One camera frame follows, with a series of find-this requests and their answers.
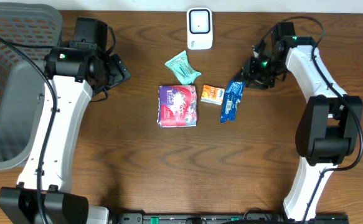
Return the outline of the blue oreo cookie pack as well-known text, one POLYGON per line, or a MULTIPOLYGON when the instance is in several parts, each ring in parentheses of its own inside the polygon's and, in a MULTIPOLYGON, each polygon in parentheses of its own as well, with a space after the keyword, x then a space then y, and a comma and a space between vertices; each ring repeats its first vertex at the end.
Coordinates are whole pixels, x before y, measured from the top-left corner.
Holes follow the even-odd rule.
POLYGON ((220 116, 221 123, 235 120, 237 115, 237 107, 241 102, 244 88, 244 82, 237 82, 235 80, 230 81, 224 93, 222 113, 220 116))

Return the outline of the orange tissue packet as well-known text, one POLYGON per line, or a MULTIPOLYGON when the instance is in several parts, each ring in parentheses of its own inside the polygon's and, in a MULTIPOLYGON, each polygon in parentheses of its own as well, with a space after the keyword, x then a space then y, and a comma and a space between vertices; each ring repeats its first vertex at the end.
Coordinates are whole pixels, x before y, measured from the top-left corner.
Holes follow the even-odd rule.
POLYGON ((218 88, 210 85, 204 85, 200 100, 206 103, 221 105, 224 99, 224 88, 218 88))

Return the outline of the green wipes packet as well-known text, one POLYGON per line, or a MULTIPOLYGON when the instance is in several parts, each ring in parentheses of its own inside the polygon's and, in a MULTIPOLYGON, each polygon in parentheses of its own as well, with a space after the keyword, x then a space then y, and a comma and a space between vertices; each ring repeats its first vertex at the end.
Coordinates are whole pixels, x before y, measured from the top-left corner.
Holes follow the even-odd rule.
POLYGON ((194 70, 190 65, 185 50, 168 60, 165 66, 172 70, 182 85, 190 85, 197 77, 202 75, 201 72, 194 70))

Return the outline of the red purple pad package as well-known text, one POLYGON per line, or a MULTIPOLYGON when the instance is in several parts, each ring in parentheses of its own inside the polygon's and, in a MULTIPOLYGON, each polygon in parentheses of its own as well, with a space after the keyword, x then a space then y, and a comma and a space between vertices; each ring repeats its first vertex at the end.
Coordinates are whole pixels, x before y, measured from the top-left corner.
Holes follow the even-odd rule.
POLYGON ((194 85, 159 87, 157 123, 161 128, 194 127, 197 124, 197 92, 194 85))

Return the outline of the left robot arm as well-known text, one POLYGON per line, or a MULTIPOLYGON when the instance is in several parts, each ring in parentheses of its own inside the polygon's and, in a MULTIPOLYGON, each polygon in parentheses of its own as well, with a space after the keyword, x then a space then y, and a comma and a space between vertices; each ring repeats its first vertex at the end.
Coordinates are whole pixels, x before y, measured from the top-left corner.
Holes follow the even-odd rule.
POLYGON ((110 50, 54 47, 45 76, 31 153, 17 185, 0 189, 0 209, 13 223, 115 223, 109 208, 71 193, 72 164, 92 97, 129 79, 130 71, 110 50))

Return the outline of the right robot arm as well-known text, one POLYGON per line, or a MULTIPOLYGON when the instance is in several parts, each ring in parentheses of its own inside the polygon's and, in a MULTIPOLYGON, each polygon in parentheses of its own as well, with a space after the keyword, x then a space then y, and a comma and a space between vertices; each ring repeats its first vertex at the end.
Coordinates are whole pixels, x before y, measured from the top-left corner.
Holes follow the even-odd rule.
POLYGON ((323 63, 319 40, 297 35, 293 18, 276 23, 268 32, 271 50, 263 39, 253 46, 237 80, 248 88, 267 90, 294 76, 306 100, 295 134, 299 166, 282 202, 283 223, 315 223, 316 206, 334 172, 351 170, 363 155, 363 102, 350 96, 323 63))

